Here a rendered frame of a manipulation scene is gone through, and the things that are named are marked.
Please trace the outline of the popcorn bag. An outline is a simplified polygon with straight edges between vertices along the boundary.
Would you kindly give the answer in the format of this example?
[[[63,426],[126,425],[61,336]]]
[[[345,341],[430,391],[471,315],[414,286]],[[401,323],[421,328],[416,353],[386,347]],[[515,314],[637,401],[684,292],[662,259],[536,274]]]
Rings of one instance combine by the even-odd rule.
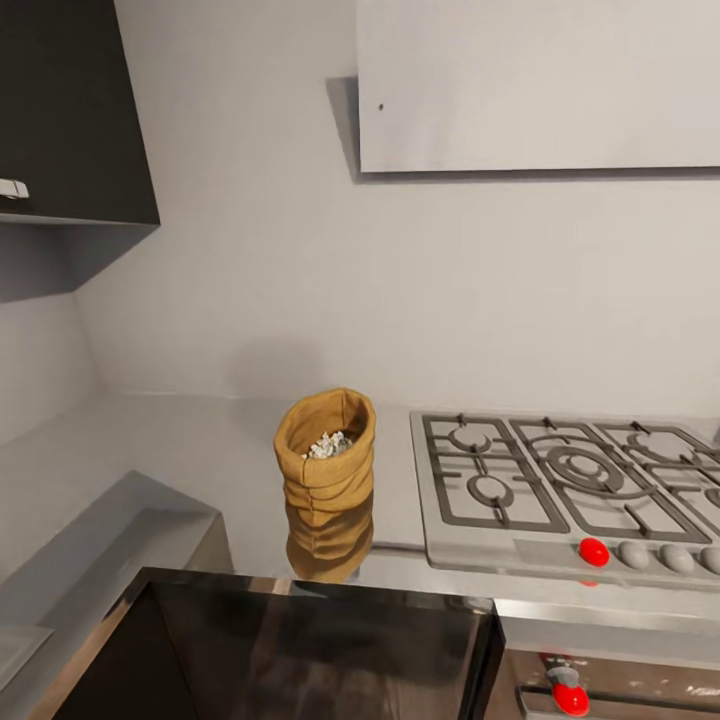
[[[281,420],[273,448],[283,493],[310,527],[359,507],[373,490],[373,403],[355,390],[334,389],[298,400]],[[349,442],[346,448],[311,457],[325,436],[338,434]]]

